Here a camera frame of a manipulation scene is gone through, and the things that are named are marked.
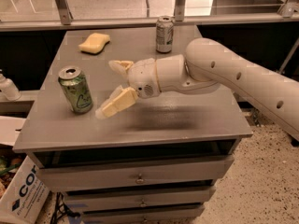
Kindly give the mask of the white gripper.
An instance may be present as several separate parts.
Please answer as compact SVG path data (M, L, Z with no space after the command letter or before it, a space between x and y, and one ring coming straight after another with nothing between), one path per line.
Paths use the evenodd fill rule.
M109 61L112 71L122 76L128 76L131 87L117 87L95 111L98 119L107 119L136 103L138 96L143 99L157 97L160 95L160 88L157 78L156 61L153 58L133 61Z

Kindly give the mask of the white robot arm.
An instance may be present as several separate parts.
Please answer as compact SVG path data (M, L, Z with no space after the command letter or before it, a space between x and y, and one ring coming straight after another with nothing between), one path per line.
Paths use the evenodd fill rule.
M252 63L212 39L194 39L183 55L136 63L111 61L109 67L128 86L119 86L101 104L95 111L99 119L114 116L139 98L167 91L200 94L222 84L299 140L299 82Z

